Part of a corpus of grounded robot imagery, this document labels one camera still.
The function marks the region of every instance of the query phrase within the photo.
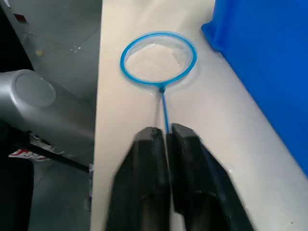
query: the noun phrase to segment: blue hoop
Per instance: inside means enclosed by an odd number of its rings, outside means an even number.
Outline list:
[[[125,68],[125,58],[126,55],[128,53],[128,51],[138,42],[151,38],[151,37],[159,37],[159,36],[165,36],[165,37],[171,37],[171,38],[175,38],[177,40],[182,41],[183,43],[185,43],[191,50],[192,52],[192,61],[190,63],[190,65],[188,66],[188,68],[186,68],[186,70],[184,70],[182,73],[180,73],[178,76],[175,76],[174,78],[171,78],[169,80],[163,81],[163,82],[151,82],[151,81],[145,81],[142,79],[139,79],[137,77],[134,77],[131,73],[129,73],[127,71],[127,69]],[[180,80],[181,78],[185,77],[186,75],[188,75],[188,73],[191,71],[191,69],[193,68],[193,66],[195,65],[197,61],[197,52],[195,50],[195,48],[193,47],[193,45],[185,38],[181,37],[178,34],[175,33],[171,33],[171,32],[153,32],[153,33],[149,33],[146,35],[143,35],[141,37],[139,37],[138,39],[132,41],[122,52],[121,55],[121,60],[120,60],[120,67],[122,72],[125,74],[125,76],[127,78],[129,78],[130,80],[138,83],[138,84],[143,84],[143,85],[152,85],[155,86],[159,89],[159,91],[162,93],[162,101],[163,101],[163,109],[164,109],[164,118],[165,118],[165,126],[166,126],[166,132],[169,133],[169,120],[168,120],[168,114],[167,114],[167,105],[166,105],[166,100],[165,100],[165,89],[166,86],[170,83],[174,83],[178,80]]]

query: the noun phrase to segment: blue plastic container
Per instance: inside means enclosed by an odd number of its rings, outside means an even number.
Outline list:
[[[201,29],[308,176],[308,1],[216,0]]]

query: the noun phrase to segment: gray plastic part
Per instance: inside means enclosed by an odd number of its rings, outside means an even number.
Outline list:
[[[66,152],[94,144],[95,111],[30,70],[0,73],[0,119]]]

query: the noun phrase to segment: table surface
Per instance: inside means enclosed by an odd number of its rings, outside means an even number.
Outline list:
[[[228,170],[257,230],[305,230],[308,181],[250,94],[200,31],[214,0],[104,0],[98,80],[91,230],[104,230],[113,176],[135,134],[164,128],[157,91],[130,83],[119,68],[124,48],[152,31],[190,39],[198,60],[166,90],[170,122],[196,131]],[[172,229],[179,231],[178,221]]]

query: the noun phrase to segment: gray tile floor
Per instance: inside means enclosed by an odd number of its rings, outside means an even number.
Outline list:
[[[102,0],[9,0],[22,14],[23,46],[36,72],[96,105]],[[41,50],[43,55],[36,55]],[[75,157],[93,162],[93,150]],[[88,231],[89,176],[53,161],[35,163],[29,231]]]

